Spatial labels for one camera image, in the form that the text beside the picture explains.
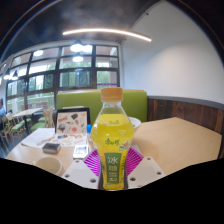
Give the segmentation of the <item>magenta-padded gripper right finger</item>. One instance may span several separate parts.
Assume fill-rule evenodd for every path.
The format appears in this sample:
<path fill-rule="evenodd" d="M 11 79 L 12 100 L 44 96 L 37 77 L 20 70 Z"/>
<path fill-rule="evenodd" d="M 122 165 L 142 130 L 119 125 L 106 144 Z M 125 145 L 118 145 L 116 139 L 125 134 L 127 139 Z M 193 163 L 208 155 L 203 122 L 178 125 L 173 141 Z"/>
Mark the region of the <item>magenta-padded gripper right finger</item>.
<path fill-rule="evenodd" d="M 152 157 L 144 157 L 133 147 L 128 151 L 125 170 L 127 189 L 140 188 L 165 177 Z"/>

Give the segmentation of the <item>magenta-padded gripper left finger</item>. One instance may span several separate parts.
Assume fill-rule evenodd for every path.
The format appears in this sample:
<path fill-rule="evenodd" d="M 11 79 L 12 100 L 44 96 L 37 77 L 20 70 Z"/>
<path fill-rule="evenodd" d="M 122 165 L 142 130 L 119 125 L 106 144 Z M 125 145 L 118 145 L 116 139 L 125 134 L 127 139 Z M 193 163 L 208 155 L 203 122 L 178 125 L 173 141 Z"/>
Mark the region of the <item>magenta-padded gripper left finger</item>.
<path fill-rule="evenodd" d="M 63 178 L 84 188 L 97 189 L 100 180 L 100 159 L 97 150 L 84 159 L 74 160 L 63 174 Z"/>

